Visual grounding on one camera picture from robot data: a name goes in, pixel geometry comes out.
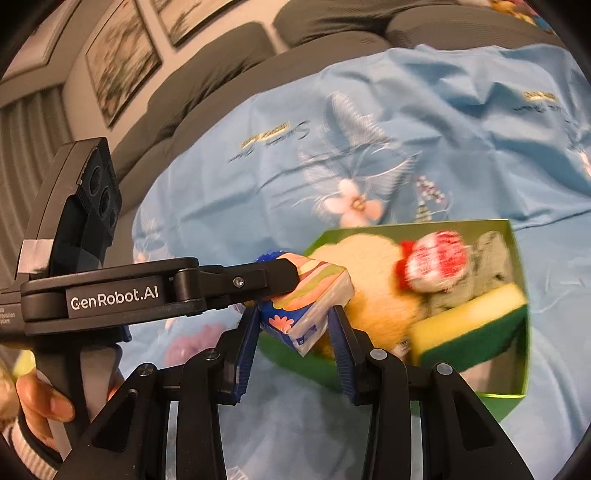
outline cardboard box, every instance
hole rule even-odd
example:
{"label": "cardboard box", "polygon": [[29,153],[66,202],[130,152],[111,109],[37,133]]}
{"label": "cardboard box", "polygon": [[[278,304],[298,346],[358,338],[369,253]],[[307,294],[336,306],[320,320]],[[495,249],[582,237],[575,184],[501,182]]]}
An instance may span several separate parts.
{"label": "cardboard box", "polygon": [[[527,296],[525,280],[517,243],[509,220],[466,220],[457,222],[408,223],[400,225],[381,225],[366,228],[329,230],[314,242],[304,255],[311,254],[324,244],[336,244],[356,233],[383,235],[400,243],[403,240],[418,240],[428,233],[439,230],[458,232],[467,244],[489,231],[497,231],[502,236],[511,254],[514,282]],[[284,345],[267,335],[261,335],[261,351],[280,366],[292,370],[311,380],[325,385],[331,390],[340,390],[338,374],[334,362],[309,353],[304,358],[289,351]],[[517,332],[511,347],[495,359],[463,373],[464,378],[477,392],[482,402],[497,421],[504,419],[525,397],[528,382],[530,359],[530,318],[527,317]]]}

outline light blue bedsheet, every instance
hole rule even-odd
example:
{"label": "light blue bedsheet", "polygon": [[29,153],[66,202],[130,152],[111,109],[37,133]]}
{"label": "light blue bedsheet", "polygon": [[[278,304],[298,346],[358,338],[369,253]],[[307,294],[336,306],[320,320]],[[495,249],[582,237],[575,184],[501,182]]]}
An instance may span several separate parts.
{"label": "light blue bedsheet", "polygon": [[[502,426],[548,480],[591,419],[590,112],[588,82],[557,47],[339,63],[254,96],[179,156],[138,211],[136,259],[231,265],[302,252],[339,225],[512,219],[532,357],[528,395]],[[237,319],[132,327],[124,373],[181,362]],[[250,480],[361,477],[369,411],[260,354],[220,420],[226,465]]]}

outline framed picture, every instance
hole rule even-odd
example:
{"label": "framed picture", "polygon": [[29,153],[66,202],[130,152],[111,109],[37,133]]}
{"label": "framed picture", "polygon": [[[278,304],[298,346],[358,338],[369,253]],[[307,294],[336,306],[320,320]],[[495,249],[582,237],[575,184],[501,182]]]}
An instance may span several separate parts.
{"label": "framed picture", "polygon": [[79,3],[80,0],[66,0],[57,7],[27,39],[6,70],[2,80],[47,65],[57,41]]}
{"label": "framed picture", "polygon": [[151,0],[168,34],[170,43],[179,47],[197,30],[241,0]]}
{"label": "framed picture", "polygon": [[86,52],[96,99],[108,127],[161,65],[134,0],[123,0]]}

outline white curtain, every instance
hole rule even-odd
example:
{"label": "white curtain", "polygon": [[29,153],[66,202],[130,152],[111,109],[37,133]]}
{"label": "white curtain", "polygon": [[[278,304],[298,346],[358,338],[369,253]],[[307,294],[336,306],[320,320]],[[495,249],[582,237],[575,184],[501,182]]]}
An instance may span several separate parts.
{"label": "white curtain", "polygon": [[57,150],[70,141],[61,86],[0,109],[0,288],[12,283],[37,192]]}

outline finger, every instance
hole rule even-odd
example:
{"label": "finger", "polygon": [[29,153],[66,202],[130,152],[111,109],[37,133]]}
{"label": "finger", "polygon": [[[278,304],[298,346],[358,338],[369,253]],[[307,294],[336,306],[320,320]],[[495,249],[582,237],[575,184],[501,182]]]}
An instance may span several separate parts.
{"label": "finger", "polygon": [[47,419],[28,405],[21,404],[21,407],[31,433],[47,445],[53,439]]}
{"label": "finger", "polygon": [[41,382],[35,370],[17,380],[17,393],[21,404],[46,419],[71,421],[74,406],[61,393]]}

